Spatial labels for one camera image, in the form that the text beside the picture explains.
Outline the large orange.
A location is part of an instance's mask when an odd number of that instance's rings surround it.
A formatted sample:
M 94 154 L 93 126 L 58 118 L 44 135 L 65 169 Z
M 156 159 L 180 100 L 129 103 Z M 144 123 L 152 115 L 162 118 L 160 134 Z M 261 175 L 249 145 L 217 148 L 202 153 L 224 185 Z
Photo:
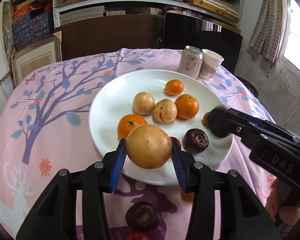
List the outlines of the large orange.
M 179 96 L 174 104 L 177 107 L 177 116 L 181 119 L 192 119 L 199 112 L 198 100 L 190 94 L 183 94 Z

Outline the yellow orange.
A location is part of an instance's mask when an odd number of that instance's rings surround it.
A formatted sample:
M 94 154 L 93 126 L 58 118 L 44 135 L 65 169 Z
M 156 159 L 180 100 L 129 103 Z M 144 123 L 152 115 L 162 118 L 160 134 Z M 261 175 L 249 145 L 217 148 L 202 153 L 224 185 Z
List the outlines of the yellow orange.
M 185 193 L 184 191 L 182 191 L 181 192 L 181 198 L 185 202 L 193 203 L 193 201 L 194 201 L 194 193 Z

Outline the small red fruit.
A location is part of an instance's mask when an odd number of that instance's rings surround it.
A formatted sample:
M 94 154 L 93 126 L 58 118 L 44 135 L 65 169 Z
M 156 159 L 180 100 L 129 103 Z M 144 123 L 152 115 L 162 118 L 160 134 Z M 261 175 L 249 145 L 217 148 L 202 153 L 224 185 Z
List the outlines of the small red fruit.
M 176 137 L 170 137 L 170 139 L 171 139 L 171 141 L 175 140 L 177 142 L 178 146 L 179 146 L 179 149 L 182 149 L 182 145 L 181 145 L 181 143 L 180 143 L 180 141 L 179 141 L 178 138 L 176 138 Z

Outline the dark brown mangosteen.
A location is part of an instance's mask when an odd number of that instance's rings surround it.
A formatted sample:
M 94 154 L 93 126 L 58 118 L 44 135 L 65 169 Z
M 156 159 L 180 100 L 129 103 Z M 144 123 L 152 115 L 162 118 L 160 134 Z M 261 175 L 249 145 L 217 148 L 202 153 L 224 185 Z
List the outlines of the dark brown mangosteen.
M 183 138 L 183 147 L 185 151 L 197 154 L 202 153 L 209 146 L 207 134 L 198 128 L 189 129 Z

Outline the dark purple fruit back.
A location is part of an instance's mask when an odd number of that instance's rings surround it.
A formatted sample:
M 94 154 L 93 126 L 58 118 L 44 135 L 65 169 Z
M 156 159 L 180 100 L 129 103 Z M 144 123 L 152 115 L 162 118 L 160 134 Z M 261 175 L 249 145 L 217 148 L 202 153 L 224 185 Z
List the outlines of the dark purple fruit back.
M 216 107 L 210 111 L 207 121 L 213 135 L 225 138 L 230 134 L 234 134 L 233 126 L 230 122 L 231 115 L 231 109 Z

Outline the tan passion fruit back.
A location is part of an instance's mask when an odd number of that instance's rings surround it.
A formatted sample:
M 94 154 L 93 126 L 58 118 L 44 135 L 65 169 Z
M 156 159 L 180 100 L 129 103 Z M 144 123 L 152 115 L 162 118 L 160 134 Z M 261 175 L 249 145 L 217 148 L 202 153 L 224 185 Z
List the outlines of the tan passion fruit back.
M 126 139 L 126 153 L 138 167 L 160 168 L 172 154 L 172 141 L 160 127 L 145 124 L 133 129 Z

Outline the red plum back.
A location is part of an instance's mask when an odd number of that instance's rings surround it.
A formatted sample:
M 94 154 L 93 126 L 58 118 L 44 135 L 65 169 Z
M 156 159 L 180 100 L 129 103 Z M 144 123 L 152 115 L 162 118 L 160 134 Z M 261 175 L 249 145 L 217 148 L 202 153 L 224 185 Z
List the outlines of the red plum back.
M 127 235 L 125 240 L 149 240 L 149 237 L 142 232 L 131 232 Z

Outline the small tan longan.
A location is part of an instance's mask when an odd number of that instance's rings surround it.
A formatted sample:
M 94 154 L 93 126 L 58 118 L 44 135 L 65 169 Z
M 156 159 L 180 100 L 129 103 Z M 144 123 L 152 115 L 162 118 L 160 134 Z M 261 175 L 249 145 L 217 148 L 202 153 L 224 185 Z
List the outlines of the small tan longan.
M 203 116 L 202 124 L 205 127 L 209 126 L 209 121 L 208 121 L 209 114 L 210 114 L 210 112 L 206 112 Z

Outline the dark purple fruit front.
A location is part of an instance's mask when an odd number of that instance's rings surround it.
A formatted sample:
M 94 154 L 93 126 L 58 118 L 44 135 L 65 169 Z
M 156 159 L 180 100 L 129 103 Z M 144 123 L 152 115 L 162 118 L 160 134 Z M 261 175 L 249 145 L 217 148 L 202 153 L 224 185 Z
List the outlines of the dark purple fruit front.
M 133 204 L 125 215 L 128 227 L 137 232 L 151 232 L 162 222 L 161 211 L 149 202 Z

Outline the orange tangerine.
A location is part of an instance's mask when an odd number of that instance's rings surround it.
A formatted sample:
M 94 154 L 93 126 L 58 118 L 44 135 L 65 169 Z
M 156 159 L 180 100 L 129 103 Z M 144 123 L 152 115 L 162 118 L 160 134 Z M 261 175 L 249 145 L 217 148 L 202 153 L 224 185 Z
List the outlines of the orange tangerine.
M 142 116 L 138 114 L 127 114 L 119 121 L 117 135 L 120 139 L 126 139 L 134 128 L 144 124 L 148 124 L 148 122 Z

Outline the yellow passion fruit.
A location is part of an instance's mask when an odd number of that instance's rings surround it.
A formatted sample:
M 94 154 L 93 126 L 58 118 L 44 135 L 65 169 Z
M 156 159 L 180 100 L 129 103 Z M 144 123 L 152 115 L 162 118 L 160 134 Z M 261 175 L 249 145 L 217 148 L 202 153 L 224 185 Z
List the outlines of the yellow passion fruit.
M 176 119 L 177 107 L 172 100 L 163 99 L 156 103 L 153 114 L 158 122 L 168 124 Z

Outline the white paper cup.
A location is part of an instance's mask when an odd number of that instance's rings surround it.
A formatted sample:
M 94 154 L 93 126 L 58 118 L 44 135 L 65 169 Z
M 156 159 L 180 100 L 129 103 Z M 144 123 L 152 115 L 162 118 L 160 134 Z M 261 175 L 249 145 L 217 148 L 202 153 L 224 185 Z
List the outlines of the white paper cup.
M 199 72 L 199 77 L 204 80 L 210 80 L 216 74 L 218 67 L 224 61 L 224 58 L 214 51 L 203 49 L 203 61 Z

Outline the tan passion fruit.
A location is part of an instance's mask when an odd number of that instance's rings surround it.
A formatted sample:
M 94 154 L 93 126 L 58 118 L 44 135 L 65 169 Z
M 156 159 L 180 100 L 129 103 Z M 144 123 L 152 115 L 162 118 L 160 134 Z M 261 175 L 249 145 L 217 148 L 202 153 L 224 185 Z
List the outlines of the tan passion fruit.
M 172 141 L 160 127 L 145 124 L 133 129 L 126 139 L 126 153 L 138 167 L 160 168 L 172 154 Z
M 153 96 L 148 92 L 139 92 L 133 99 L 133 110 L 139 115 L 149 115 L 155 106 Z

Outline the small orange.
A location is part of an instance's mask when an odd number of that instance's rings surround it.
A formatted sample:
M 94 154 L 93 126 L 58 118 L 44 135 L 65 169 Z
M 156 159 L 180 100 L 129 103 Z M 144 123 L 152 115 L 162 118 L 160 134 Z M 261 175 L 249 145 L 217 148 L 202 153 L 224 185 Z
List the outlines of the small orange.
M 180 95 L 184 90 L 184 84 L 180 80 L 170 80 L 166 83 L 164 90 L 171 96 Z

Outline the dark purple fruit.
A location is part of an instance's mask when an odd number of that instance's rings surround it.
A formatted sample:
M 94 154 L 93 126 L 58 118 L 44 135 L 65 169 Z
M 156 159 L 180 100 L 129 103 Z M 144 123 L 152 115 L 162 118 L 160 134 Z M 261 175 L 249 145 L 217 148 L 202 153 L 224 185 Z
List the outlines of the dark purple fruit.
M 231 115 L 231 109 L 216 107 L 210 111 L 207 121 L 213 135 L 225 138 L 230 134 L 234 134 L 233 126 L 230 122 Z
M 149 202 L 133 204 L 125 215 L 128 227 L 137 232 L 151 232 L 162 222 L 161 211 Z

